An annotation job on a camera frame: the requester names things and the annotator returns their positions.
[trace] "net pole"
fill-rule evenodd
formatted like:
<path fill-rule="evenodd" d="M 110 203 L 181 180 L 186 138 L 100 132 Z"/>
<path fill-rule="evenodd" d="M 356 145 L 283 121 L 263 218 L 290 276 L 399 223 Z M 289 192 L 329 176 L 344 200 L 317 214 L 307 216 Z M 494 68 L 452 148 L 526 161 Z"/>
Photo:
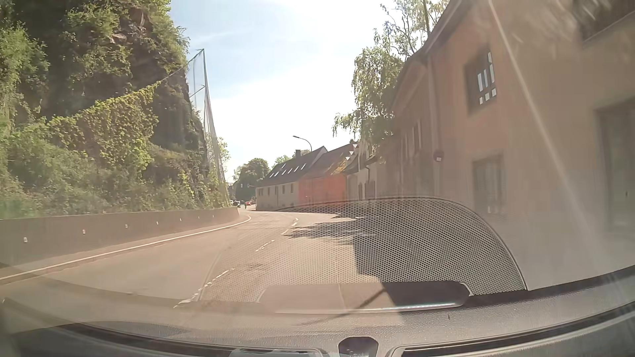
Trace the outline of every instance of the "net pole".
<path fill-rule="evenodd" d="M 218 181 L 220 184 L 220 192 L 225 201 L 229 201 L 229 193 L 227 192 L 227 184 L 225 181 L 225 170 L 223 170 L 223 163 L 220 158 L 220 147 L 218 145 L 218 137 L 216 136 L 216 129 L 214 127 L 214 118 L 211 113 L 211 102 L 210 102 L 210 86 L 207 79 L 207 63 L 205 60 L 205 49 L 203 52 L 203 76 L 205 82 L 205 109 L 206 109 L 206 117 L 207 117 L 207 126 L 211 136 L 211 144 L 214 150 L 214 166 L 216 167 Z"/>

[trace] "ivy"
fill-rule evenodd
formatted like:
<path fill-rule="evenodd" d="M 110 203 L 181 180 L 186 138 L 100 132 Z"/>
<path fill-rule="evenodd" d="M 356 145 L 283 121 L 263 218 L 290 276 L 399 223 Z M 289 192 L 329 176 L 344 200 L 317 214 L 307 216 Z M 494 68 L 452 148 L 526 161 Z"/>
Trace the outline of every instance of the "ivy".
<path fill-rule="evenodd" d="M 151 103 L 158 85 L 98 101 L 71 117 L 54 117 L 48 123 L 51 139 L 104 167 L 140 173 L 152 162 L 149 139 L 158 118 Z"/>

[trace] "drainpipe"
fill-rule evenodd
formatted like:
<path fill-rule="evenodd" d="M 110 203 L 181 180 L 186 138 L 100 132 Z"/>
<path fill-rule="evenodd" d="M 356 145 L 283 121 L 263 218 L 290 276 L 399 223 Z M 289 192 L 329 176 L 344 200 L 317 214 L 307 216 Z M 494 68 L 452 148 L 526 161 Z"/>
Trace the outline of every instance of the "drainpipe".
<path fill-rule="evenodd" d="M 427 70 L 428 70 L 428 93 L 429 93 L 429 102 L 430 102 L 430 134 L 431 134 L 431 144 L 432 144 L 432 152 L 436 152 L 441 148 L 441 130 L 439 128 L 439 113 L 438 113 L 438 102 L 436 95 L 436 84 L 434 80 L 434 64 L 432 62 L 432 56 L 428 56 L 427 59 Z M 436 161 L 434 158 L 429 158 L 432 160 L 432 181 L 433 181 L 433 194 L 437 197 L 441 195 L 441 168 L 443 163 L 441 161 Z"/>

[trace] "dark roof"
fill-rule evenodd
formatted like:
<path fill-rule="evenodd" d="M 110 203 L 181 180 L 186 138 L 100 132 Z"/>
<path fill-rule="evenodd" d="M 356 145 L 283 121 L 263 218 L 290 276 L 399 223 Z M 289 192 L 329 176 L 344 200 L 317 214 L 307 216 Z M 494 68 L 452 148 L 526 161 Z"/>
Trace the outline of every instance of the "dark roof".
<path fill-rule="evenodd" d="M 299 158 L 293 158 L 274 166 L 259 186 L 280 185 L 299 180 L 300 177 L 309 172 L 316 159 L 325 152 L 326 148 L 322 146 Z"/>
<path fill-rule="evenodd" d="M 344 171 L 349 164 L 349 160 L 346 158 L 352 156 L 351 151 L 354 150 L 353 144 L 356 143 L 346 144 L 324 153 L 302 178 L 314 179 L 316 177 L 334 175 Z"/>
<path fill-rule="evenodd" d="M 355 155 L 355 158 L 351 160 L 351 163 L 346 166 L 344 169 L 344 173 L 346 175 L 351 175 L 359 171 L 359 155 Z"/>

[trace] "windshield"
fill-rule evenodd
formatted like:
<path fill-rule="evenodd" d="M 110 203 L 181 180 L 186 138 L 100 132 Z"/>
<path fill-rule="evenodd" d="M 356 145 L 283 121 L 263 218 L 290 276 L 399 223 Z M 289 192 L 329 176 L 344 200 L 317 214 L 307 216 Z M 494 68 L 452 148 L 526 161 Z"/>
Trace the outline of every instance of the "windshield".
<path fill-rule="evenodd" d="M 635 264 L 633 11 L 0 0 L 0 297 L 230 346 L 517 333 L 453 313 Z"/>

